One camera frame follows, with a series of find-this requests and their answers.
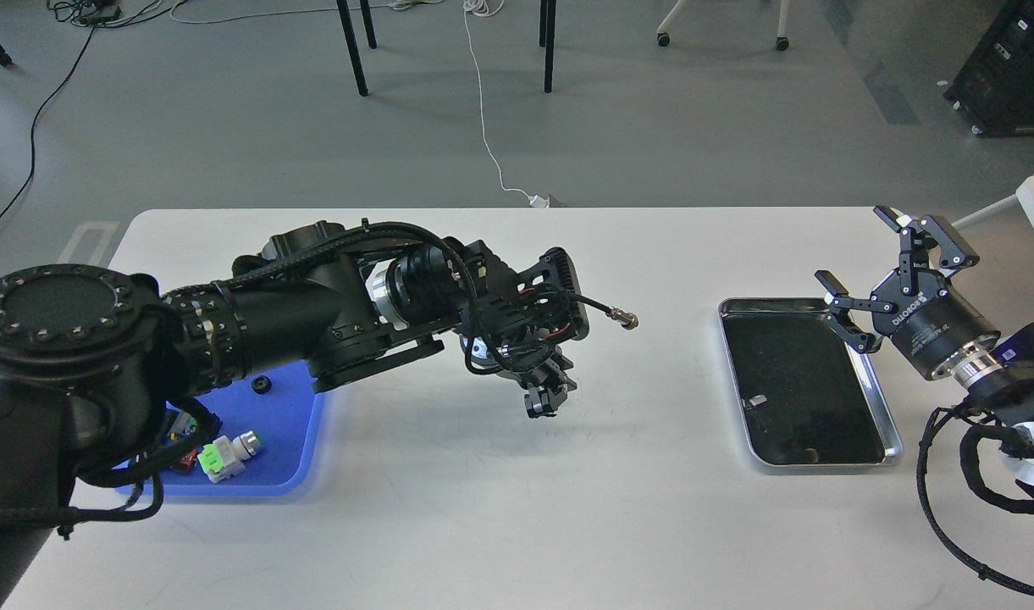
red component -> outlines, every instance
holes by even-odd
[[[178,463],[171,464],[171,469],[173,471],[180,471],[181,475],[188,475],[193,466],[196,466],[196,449],[181,456],[181,460]]]

white cable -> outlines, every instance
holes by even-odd
[[[476,17],[493,17],[498,14],[498,11],[500,11],[501,7],[505,7],[505,5],[506,0],[499,0],[498,7],[490,10],[490,5],[487,4],[487,0],[463,0],[463,11],[465,14],[470,12],[470,14]]]
[[[479,123],[483,126],[483,146],[486,147],[486,154],[489,154],[490,158],[493,159],[493,165],[498,169],[498,184],[501,185],[501,190],[506,190],[506,192],[524,193],[524,196],[526,196],[528,201],[531,201],[531,195],[527,193],[527,190],[508,188],[508,186],[506,186],[505,178],[501,178],[501,163],[498,162],[498,158],[494,156],[493,151],[490,150],[490,143],[486,142],[486,111],[483,109],[483,73],[479,70],[479,60],[475,58],[475,47],[470,44],[470,28],[467,26],[467,12],[473,12],[469,8],[467,8],[467,4],[473,1],[474,0],[465,0],[465,2],[463,2],[463,7],[465,7],[465,10],[463,11],[463,30],[467,32],[467,50],[470,51],[470,61],[475,62],[475,78],[479,80]]]
[[[296,16],[296,14],[300,14],[300,12],[325,12],[325,11],[337,11],[338,10],[338,8],[335,8],[335,7],[298,8],[295,11],[254,12],[254,14],[249,14],[249,16],[226,17],[226,19],[222,19],[222,20],[211,20],[211,21],[196,22],[196,21],[186,21],[186,20],[183,20],[183,19],[179,19],[179,17],[175,14],[175,10],[177,10],[177,7],[180,7],[181,4],[187,3],[187,1],[188,0],[176,0],[175,6],[172,7],[171,11],[170,11],[170,16],[171,16],[172,20],[175,20],[176,22],[179,22],[179,23],[188,24],[188,25],[210,25],[210,24],[216,24],[216,23],[229,23],[229,22],[238,21],[238,20],[249,20],[249,19],[253,19],[253,17]],[[392,8],[393,11],[405,11],[405,10],[408,10],[408,8],[415,7],[416,4],[440,4],[444,1],[446,1],[446,0],[435,0],[435,1],[430,1],[430,0],[391,0],[388,4],[376,4],[376,5],[370,4],[370,8]],[[351,8],[352,11],[361,11],[362,10],[361,7],[349,7],[349,8]]]

white plug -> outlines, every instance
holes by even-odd
[[[241,475],[246,469],[243,461],[255,456],[264,447],[256,433],[250,429],[249,432],[236,436],[234,440],[219,436],[211,444],[205,445],[204,451],[196,455],[196,461],[204,475],[208,475],[212,483],[218,483],[223,479]]]

cable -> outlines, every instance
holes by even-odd
[[[490,10],[490,5],[487,0],[463,0],[463,11],[470,12],[476,17],[493,17],[498,14],[501,7],[505,7],[506,0],[500,0],[498,2],[498,7]]]
[[[393,11],[405,11],[408,8],[415,7],[416,4],[440,4],[446,0],[392,0],[389,2],[388,7],[392,8]]]
[[[324,8],[297,8],[293,11],[272,11],[272,12],[251,12],[248,16],[237,16],[237,17],[225,17],[222,20],[210,20],[210,21],[187,21],[180,19],[175,14],[177,7],[181,4],[187,3],[188,0],[176,0],[176,4],[170,8],[171,19],[175,20],[177,23],[184,23],[187,25],[211,25],[218,23],[230,23],[238,20],[249,20],[253,17],[273,17],[273,16],[296,16],[301,14],[301,12],[327,12],[327,11],[337,11],[338,8],[335,7],[324,7]],[[446,0],[392,0],[388,4],[370,4],[370,8],[392,8],[393,11],[405,11],[408,8],[415,7],[417,4],[440,4]],[[361,7],[349,7],[352,11],[361,11]]]
[[[942,419],[939,420],[939,414],[945,414]],[[938,436],[938,432],[945,426],[949,424],[949,420],[953,420],[957,417],[953,409],[938,408],[931,413],[931,417],[927,419],[926,426],[923,428],[923,437],[919,439],[919,459],[915,463],[915,489],[919,493],[919,506],[923,509],[923,515],[926,517],[927,523],[931,524],[931,528],[934,529],[935,536],[938,540],[942,542],[943,546],[946,547],[946,551],[957,558],[962,563],[965,563],[969,569],[976,573],[980,577],[980,580],[992,580],[995,584],[1004,586],[1005,588],[1017,591],[1017,593],[1024,593],[1032,596],[1034,598],[1034,586],[1027,583],[1021,582],[1018,579],[1009,578],[1009,576],[1004,575],[1004,573],[998,572],[987,565],[980,562],[974,558],[974,556],[969,555],[959,547],[943,531],[938,525],[938,519],[934,517],[934,511],[931,509],[931,500],[927,497],[926,491],[926,462],[927,455],[931,452],[931,445],[934,444],[935,436]]]
[[[509,186],[506,186],[505,178],[501,177],[501,163],[498,162],[498,158],[494,156],[493,151],[490,150],[490,143],[486,142],[486,111],[483,104],[483,73],[482,70],[479,69],[479,59],[475,57],[475,47],[470,43],[470,27],[467,26],[467,14],[469,14],[469,12],[476,17],[490,17],[501,10],[501,4],[499,4],[497,8],[494,8],[493,12],[486,11],[484,13],[477,12],[478,8],[475,8],[475,5],[482,5],[482,7],[486,7],[486,0],[465,0],[465,2],[463,2],[463,30],[467,32],[467,50],[470,51],[470,61],[475,62],[475,78],[477,78],[479,82],[479,123],[482,124],[483,127],[483,146],[486,147],[486,154],[490,155],[493,165],[498,169],[498,184],[501,185],[501,190],[506,190],[506,192],[524,193],[524,196],[531,202],[533,197],[527,193],[527,190],[509,188]]]
[[[90,23],[87,20],[88,17],[94,16],[95,12],[100,10],[100,8],[95,7],[95,4],[91,0],[58,0],[53,4],[51,4],[51,0],[45,0],[45,10],[52,11],[54,19],[58,23],[71,23],[75,27],[94,27],[99,28],[99,30],[118,30],[122,27],[142,24],[156,19],[156,17],[166,14],[170,8],[163,8],[163,10],[159,11],[161,4],[163,4],[163,0],[152,0],[152,2],[132,16],[100,23]],[[94,10],[85,12],[84,10],[88,7],[94,8]]]
[[[48,97],[45,97],[45,99],[43,100],[43,103],[41,103],[41,105],[39,105],[39,109],[35,112],[35,117],[34,117],[34,119],[31,120],[31,136],[30,136],[30,139],[31,139],[31,170],[28,171],[28,177],[24,181],[24,185],[21,185],[21,188],[19,190],[17,190],[17,193],[14,195],[12,195],[12,201],[9,201],[8,205],[5,206],[5,209],[2,209],[2,211],[0,213],[0,222],[1,222],[1,219],[4,218],[6,214],[8,214],[9,209],[11,209],[14,204],[17,204],[17,202],[19,201],[19,199],[21,197],[21,195],[24,194],[24,190],[26,190],[26,188],[28,188],[28,185],[31,185],[31,179],[34,178],[34,175],[35,175],[35,125],[37,123],[39,123],[39,117],[41,116],[41,111],[43,111],[43,109],[45,108],[45,104],[49,104],[49,102],[51,100],[53,100],[54,97],[56,97],[57,94],[59,94],[61,92],[61,89],[64,89],[64,85],[66,85],[67,82],[68,82],[68,80],[70,80],[70,78],[72,78],[72,74],[77,71],[77,66],[80,65],[80,59],[82,59],[84,57],[84,51],[87,51],[87,47],[89,44],[91,44],[91,37],[93,37],[94,34],[95,34],[95,28],[93,27],[93,28],[91,28],[90,32],[87,32],[87,40],[84,41],[84,45],[80,49],[80,54],[77,55],[77,61],[72,62],[72,66],[68,69],[68,73],[64,74],[64,81],[62,81],[61,84],[57,86],[57,89],[54,89],[53,93],[51,93]]]

green connector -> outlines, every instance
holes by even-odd
[[[203,451],[196,454],[196,462],[200,463],[204,475],[211,476],[222,470],[222,458],[219,457],[219,451],[213,444],[204,446]]]

